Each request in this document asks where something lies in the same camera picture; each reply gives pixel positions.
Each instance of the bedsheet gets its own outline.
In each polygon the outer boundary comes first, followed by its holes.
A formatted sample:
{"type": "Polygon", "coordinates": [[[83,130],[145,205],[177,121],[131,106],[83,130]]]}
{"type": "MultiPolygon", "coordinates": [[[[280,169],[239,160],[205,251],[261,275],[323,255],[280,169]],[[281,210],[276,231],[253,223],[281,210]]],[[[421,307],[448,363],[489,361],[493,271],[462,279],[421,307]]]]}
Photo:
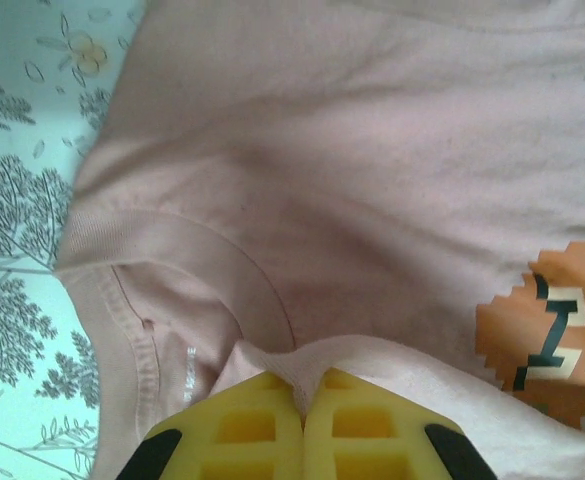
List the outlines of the bedsheet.
{"type": "Polygon", "coordinates": [[[51,275],[143,0],[0,0],[0,480],[88,478],[96,362],[51,275]]]}

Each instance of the floral pattern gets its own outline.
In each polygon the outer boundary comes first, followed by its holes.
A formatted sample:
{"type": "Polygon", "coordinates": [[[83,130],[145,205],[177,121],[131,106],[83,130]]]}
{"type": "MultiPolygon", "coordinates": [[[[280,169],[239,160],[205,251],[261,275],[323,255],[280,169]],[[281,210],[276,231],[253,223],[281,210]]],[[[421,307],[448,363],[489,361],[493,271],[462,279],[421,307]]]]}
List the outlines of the floral pattern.
{"type": "Polygon", "coordinates": [[[146,6],[0,2],[0,480],[90,475],[96,359],[51,272],[75,170],[146,6]]]}

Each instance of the light blue fabric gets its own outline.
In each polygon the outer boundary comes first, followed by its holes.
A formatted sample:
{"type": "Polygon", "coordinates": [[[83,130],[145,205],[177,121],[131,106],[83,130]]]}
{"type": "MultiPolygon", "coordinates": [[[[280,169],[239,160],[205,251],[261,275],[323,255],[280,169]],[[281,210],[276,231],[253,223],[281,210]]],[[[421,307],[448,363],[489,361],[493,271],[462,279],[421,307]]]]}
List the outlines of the light blue fabric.
{"type": "Polygon", "coordinates": [[[51,275],[143,0],[0,0],[0,480],[89,476],[93,351],[51,275]]]}

